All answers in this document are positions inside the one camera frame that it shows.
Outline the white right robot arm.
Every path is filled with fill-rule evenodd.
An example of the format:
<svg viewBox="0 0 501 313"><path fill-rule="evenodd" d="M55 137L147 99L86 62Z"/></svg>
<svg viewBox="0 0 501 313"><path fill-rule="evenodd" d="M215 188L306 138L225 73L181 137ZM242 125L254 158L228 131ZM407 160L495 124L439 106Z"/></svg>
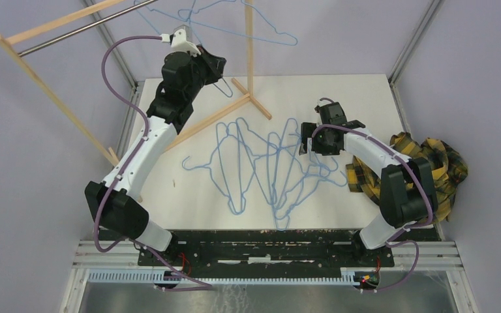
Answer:
<svg viewBox="0 0 501 313"><path fill-rule="evenodd" d="M380 179L379 214L359 232L351 247L352 261L367 266L377 248L403 232L433 221L438 200L431 166L425 158L411 158L378 140L365 125L349 121L338 102L317 105L318 123L302 123L299 154L323 156L350 153Z"/></svg>

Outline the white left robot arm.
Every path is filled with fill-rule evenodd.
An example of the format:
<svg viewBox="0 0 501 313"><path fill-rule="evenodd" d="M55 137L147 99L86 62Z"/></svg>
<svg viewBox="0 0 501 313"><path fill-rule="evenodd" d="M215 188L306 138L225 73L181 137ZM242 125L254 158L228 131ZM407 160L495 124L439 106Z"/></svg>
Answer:
<svg viewBox="0 0 501 313"><path fill-rule="evenodd" d="M177 51L164 58L162 81L136 141L101 182L91 181L84 190L96 230L103 227L154 249L163 265L177 261L179 248L171 243L172 233L153 222L136 199L159 157L193 113L198 93L223 77L227 60L201 45L196 49L195 54Z"/></svg>

